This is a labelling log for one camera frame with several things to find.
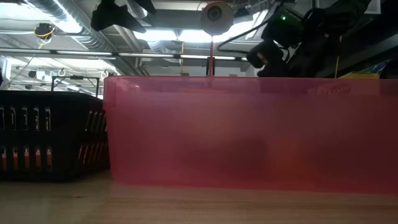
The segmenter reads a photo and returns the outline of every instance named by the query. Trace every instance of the black plastic basket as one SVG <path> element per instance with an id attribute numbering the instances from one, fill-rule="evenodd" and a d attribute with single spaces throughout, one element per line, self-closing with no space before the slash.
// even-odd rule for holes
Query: black plastic basket
<path id="1" fill-rule="evenodd" d="M 0 153 L 3 179 L 67 180 L 109 167 L 102 100 L 0 91 Z"/>

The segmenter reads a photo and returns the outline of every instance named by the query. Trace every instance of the translucent pink container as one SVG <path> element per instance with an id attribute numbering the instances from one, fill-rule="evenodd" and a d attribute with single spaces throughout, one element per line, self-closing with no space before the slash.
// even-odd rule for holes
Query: translucent pink container
<path id="1" fill-rule="evenodd" d="M 118 182 L 398 193 L 398 81 L 111 77 Z"/>

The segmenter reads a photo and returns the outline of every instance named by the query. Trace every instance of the ceiling pipe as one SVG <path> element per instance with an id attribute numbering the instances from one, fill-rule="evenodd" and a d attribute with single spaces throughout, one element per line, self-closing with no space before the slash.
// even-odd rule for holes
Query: ceiling pipe
<path id="1" fill-rule="evenodd" d="M 110 41 L 100 32 L 91 30 L 90 18 L 81 11 L 74 1 L 70 0 L 23 0 L 26 4 L 46 14 L 51 22 L 64 32 L 75 32 L 86 37 L 72 37 L 90 51 L 109 52 L 118 51 Z M 107 60 L 114 65 L 120 73 L 125 75 L 141 75 L 124 58 Z"/>
<path id="2" fill-rule="evenodd" d="M 158 54 L 177 54 L 178 53 L 176 50 L 167 49 L 162 40 L 147 41 L 147 43 L 153 53 L 158 53 Z M 163 60 L 166 60 L 166 61 L 172 62 L 172 63 L 180 63 L 180 59 L 176 59 L 176 58 L 163 58 Z"/>
<path id="3" fill-rule="evenodd" d="M 131 30 L 119 27 L 119 26 L 114 26 L 114 28 L 119 32 L 120 36 L 123 38 L 123 40 L 127 43 L 127 45 L 130 47 L 130 49 L 133 52 L 142 52 L 142 46 L 136 39 L 136 36 L 134 35 Z M 131 58 L 134 60 L 134 65 L 135 67 L 140 71 L 141 75 L 145 75 L 145 72 L 142 72 L 144 69 L 142 68 L 142 65 L 140 64 L 142 62 L 142 58 Z"/>
<path id="4" fill-rule="evenodd" d="M 148 16 L 148 12 L 138 5 L 134 0 L 126 0 L 127 8 L 130 14 L 136 19 L 143 19 Z"/>

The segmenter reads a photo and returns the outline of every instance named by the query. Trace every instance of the metal beam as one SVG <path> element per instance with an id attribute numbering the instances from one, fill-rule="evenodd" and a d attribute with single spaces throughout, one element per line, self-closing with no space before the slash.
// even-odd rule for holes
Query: metal beam
<path id="1" fill-rule="evenodd" d="M 387 38 L 386 40 L 383 40 L 379 42 L 378 44 L 375 44 L 371 47 L 366 48 L 365 50 L 362 50 L 358 53 L 355 53 L 353 55 L 350 55 L 344 60 L 340 60 L 339 62 L 339 67 L 338 71 L 344 70 L 346 68 L 349 68 L 359 62 L 362 62 L 364 60 L 367 60 L 369 58 L 375 57 L 387 50 L 393 49 L 394 47 L 398 46 L 398 34 L 393 35 L 390 38 Z M 332 65 L 320 72 L 317 73 L 318 78 L 323 78 L 327 77 L 330 74 L 335 72 L 335 65 Z"/>
<path id="2" fill-rule="evenodd" d="M 142 46 L 137 40 L 136 36 L 131 32 L 131 30 L 128 30 L 126 28 L 120 27 L 120 26 L 114 26 L 114 28 L 119 32 L 120 36 L 123 38 L 123 40 L 127 43 L 129 48 L 133 52 L 142 52 Z M 140 58 L 130 58 L 129 62 L 131 64 L 137 64 L 137 61 L 140 61 Z M 139 69 L 136 66 L 137 71 L 140 73 L 140 75 L 145 75 L 141 69 Z"/>
<path id="3" fill-rule="evenodd" d="M 0 55 L 7 56 L 21 56 L 21 55 L 32 55 L 35 57 L 53 57 L 59 58 L 61 57 L 83 57 L 85 59 L 88 58 L 103 58 L 103 59 L 111 59 L 117 57 L 132 57 L 132 58 L 176 58 L 176 59 L 192 59 L 192 60 L 206 60 L 208 55 L 187 55 L 187 54 L 148 54 L 148 53 L 132 53 L 132 52 L 89 52 L 89 51 L 77 51 L 77 50 L 39 50 L 39 49 L 15 49 L 15 48 L 6 48 L 0 47 Z M 216 60 L 224 60 L 224 61 L 243 61 L 247 62 L 246 57 L 241 56 L 223 56 L 223 55 L 215 55 Z"/>
<path id="4" fill-rule="evenodd" d="M 12 82 L 12 83 L 10 83 L 10 85 L 51 86 L 51 83 Z M 73 84 L 66 85 L 66 84 L 62 84 L 62 83 L 60 83 L 60 84 L 57 85 L 57 87 L 60 87 L 60 86 L 78 86 L 78 87 L 90 87 L 90 88 L 93 88 L 92 85 L 73 85 Z"/>
<path id="5" fill-rule="evenodd" d="M 202 29 L 200 15 L 201 11 L 157 10 L 156 14 L 149 15 L 147 18 L 150 19 L 154 27 Z"/>

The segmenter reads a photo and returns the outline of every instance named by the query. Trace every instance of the wooden surface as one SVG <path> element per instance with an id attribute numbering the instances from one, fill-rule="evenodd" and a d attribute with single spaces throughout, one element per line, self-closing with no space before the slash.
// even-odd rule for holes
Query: wooden surface
<path id="1" fill-rule="evenodd" d="M 72 183 L 0 183 L 1 223 L 398 223 L 398 197 L 126 186 L 109 173 Z"/>

